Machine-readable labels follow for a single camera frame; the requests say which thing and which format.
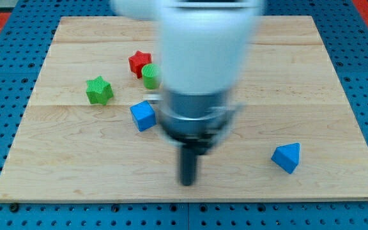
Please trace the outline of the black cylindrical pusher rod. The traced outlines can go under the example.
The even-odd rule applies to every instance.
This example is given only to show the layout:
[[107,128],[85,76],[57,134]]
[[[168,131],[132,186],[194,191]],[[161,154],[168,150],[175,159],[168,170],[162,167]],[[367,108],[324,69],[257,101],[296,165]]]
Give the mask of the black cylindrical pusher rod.
[[182,145],[179,151],[179,180],[184,186],[192,185],[196,180],[197,154],[189,145]]

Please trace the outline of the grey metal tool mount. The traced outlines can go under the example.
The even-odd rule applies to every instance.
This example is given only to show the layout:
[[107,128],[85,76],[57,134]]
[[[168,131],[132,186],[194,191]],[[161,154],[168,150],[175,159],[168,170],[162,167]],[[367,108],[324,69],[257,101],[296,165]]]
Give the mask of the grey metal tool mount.
[[179,147],[204,155],[231,130],[243,104],[229,104],[227,91],[186,95],[168,90],[147,91],[143,99],[156,105],[164,135]]

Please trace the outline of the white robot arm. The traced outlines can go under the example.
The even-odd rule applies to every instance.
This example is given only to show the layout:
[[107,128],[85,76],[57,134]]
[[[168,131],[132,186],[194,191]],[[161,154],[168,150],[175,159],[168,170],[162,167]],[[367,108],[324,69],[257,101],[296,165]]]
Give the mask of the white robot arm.
[[179,146],[179,181],[193,184],[197,158],[229,131],[241,105],[229,103],[263,0],[112,0],[121,16],[157,24],[162,88],[159,122]]

